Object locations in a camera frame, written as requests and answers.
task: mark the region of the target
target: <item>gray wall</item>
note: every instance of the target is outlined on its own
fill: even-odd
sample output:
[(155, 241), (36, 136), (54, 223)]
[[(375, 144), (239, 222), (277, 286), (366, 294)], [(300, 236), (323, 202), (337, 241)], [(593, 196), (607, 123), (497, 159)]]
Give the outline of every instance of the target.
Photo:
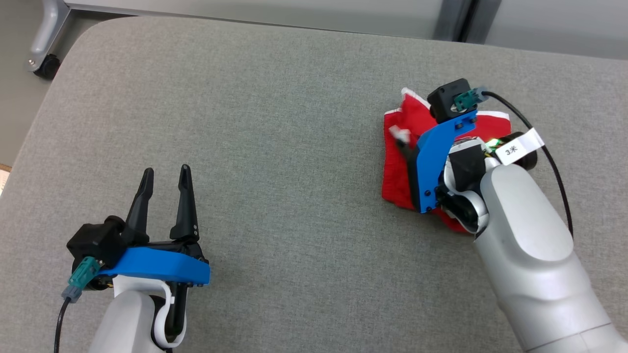
[(442, 0), (65, 0), (71, 8), (169, 13), (431, 38)]
[(502, 0), (486, 44), (628, 60), (628, 0)]

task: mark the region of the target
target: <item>green connector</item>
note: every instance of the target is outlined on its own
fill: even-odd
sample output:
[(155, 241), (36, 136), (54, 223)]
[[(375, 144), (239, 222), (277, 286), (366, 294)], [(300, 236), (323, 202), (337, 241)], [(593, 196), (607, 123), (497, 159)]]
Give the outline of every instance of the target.
[(77, 269), (70, 276), (68, 284), (81, 289), (85, 288), (87, 283), (96, 277), (98, 271), (100, 271), (98, 261), (92, 256), (87, 256), (78, 264)]
[(473, 108), (474, 105), (487, 100), (488, 97), (482, 94), (485, 90), (484, 87), (477, 87), (454, 98), (453, 103), (456, 105), (458, 112)]

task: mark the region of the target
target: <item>black cable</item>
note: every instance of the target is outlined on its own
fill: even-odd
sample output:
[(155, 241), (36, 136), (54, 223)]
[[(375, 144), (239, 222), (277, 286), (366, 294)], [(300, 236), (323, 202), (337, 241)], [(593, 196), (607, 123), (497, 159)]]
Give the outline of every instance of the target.
[(55, 331), (55, 349), (54, 353), (59, 353), (59, 341), (61, 341), (61, 325), (63, 325), (63, 316), (65, 315), (65, 309), (68, 308), (70, 303), (70, 297), (67, 297), (63, 301), (61, 310), (59, 311), (59, 317), (57, 318), (57, 330)]
[[(528, 129), (532, 129), (532, 124), (530, 124), (530, 122), (526, 119), (526, 117), (523, 116), (523, 114), (521, 114), (519, 109), (515, 108), (514, 105), (512, 105), (509, 101), (505, 100), (502, 96), (500, 96), (499, 94), (493, 93), (491, 91), (483, 91), (482, 94), (486, 95), (487, 97), (493, 97), (497, 99), (499, 102), (504, 104), (508, 109), (512, 110), (512, 112), (521, 119), (523, 124)], [(544, 145), (541, 147), (541, 149), (543, 150), (543, 153), (545, 153), (545, 156), (547, 157), (549, 161), (549, 165), (551, 165), (551, 168), (554, 171), (554, 176), (556, 177), (556, 182), (558, 183), (558, 188), (560, 189), (560, 196), (563, 198), (563, 205), (565, 206), (565, 213), (567, 214), (567, 228), (569, 228), (569, 233), (571, 233), (571, 237), (573, 238), (573, 222), (571, 220), (571, 210), (569, 209), (569, 201), (567, 201), (567, 193), (565, 192), (563, 179), (560, 177), (560, 172), (558, 171), (558, 167), (556, 166), (556, 163), (554, 162), (554, 158), (552, 158), (548, 148)]]

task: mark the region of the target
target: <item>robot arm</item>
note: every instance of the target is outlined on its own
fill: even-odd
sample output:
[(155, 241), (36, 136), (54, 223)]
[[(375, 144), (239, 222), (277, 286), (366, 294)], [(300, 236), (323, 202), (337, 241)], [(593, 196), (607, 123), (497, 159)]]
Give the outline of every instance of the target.
[(573, 252), (562, 219), (526, 170), (499, 165), (482, 178), (489, 213), (475, 248), (524, 351), (628, 352)]
[[(514, 141), (524, 134), (500, 139), (508, 149), (509, 142), (521, 143), (519, 151), (491, 149), (480, 138), (460, 139), (475, 128), (477, 103), (486, 98), (464, 79), (428, 96), (438, 124), (411, 151), (399, 144), (416, 210), (441, 207), (475, 234), (499, 308), (524, 351), (628, 352), (573, 252), (570, 231), (526, 171), (537, 157), (536, 151), (521, 153), (528, 140)], [(502, 164), (499, 155), (514, 151), (522, 159)]]
[[(114, 290), (90, 353), (171, 352), (185, 336), (188, 289), (209, 284), (210, 267), (198, 244), (198, 220), (188, 165), (181, 167), (179, 207), (171, 241), (150, 242), (146, 233), (153, 170), (146, 169), (126, 221), (109, 216), (103, 224), (84, 224), (68, 242), (75, 258), (63, 292), (75, 303), (83, 288)], [(148, 295), (156, 291), (162, 296)]]

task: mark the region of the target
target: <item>floor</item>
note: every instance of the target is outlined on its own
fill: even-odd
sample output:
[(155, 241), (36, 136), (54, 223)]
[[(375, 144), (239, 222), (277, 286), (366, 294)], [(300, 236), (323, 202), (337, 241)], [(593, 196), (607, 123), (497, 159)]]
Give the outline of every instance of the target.
[[(50, 82), (23, 68), (43, 10), (41, 0), (0, 1), (0, 163), (12, 166)], [(52, 52), (61, 60), (87, 28), (120, 17), (72, 11)]]

